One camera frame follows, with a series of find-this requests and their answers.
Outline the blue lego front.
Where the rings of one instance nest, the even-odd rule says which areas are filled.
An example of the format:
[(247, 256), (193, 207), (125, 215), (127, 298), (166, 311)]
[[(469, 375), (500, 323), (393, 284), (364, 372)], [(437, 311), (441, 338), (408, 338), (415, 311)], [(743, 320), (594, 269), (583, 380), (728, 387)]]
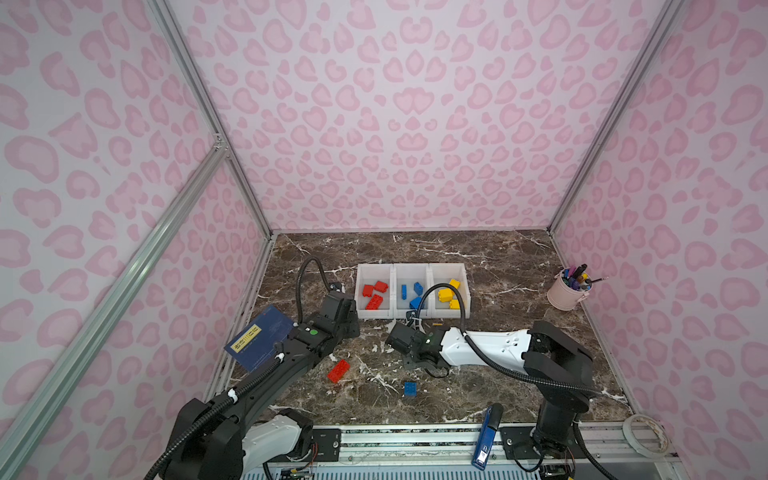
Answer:
[(406, 381), (403, 384), (403, 392), (405, 397), (416, 397), (418, 394), (417, 383), (412, 381)]

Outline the long red lego brick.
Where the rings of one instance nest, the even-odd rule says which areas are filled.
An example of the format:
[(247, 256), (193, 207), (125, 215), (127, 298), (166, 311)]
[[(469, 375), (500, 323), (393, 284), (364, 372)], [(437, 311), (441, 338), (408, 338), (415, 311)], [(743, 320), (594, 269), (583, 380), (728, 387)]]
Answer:
[(350, 370), (351, 365), (348, 361), (342, 359), (339, 360), (333, 368), (328, 372), (327, 378), (333, 384), (338, 384), (346, 373)]

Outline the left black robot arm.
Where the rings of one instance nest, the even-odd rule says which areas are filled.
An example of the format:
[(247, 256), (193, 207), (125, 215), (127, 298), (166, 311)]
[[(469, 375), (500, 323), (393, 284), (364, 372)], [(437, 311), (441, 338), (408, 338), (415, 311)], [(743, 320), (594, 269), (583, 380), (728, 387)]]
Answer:
[(275, 457), (304, 457), (311, 449), (308, 417), (287, 409), (266, 423), (258, 419), (343, 340), (358, 335), (353, 295), (328, 289), (320, 309), (300, 315), (287, 337), (269, 348), (269, 361), (211, 400), (191, 400), (182, 407), (147, 478), (239, 479)]

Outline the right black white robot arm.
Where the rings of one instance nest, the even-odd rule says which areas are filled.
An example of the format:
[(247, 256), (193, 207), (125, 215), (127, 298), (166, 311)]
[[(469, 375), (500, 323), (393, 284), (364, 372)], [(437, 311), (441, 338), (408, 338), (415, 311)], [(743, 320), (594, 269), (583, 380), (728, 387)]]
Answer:
[[(419, 328), (424, 303), (433, 292), (445, 289), (458, 304), (459, 325), (425, 333)], [(393, 326), (387, 344), (403, 356), (408, 368), (429, 374), (436, 369), (485, 366), (535, 386), (542, 402), (526, 443), (538, 455), (536, 468), (548, 455), (569, 457), (570, 438), (586, 450), (578, 420), (601, 395), (593, 382), (593, 356), (553, 324), (536, 321), (530, 328), (517, 331), (469, 331), (461, 293), (449, 283), (437, 283), (406, 313), (405, 323)]]

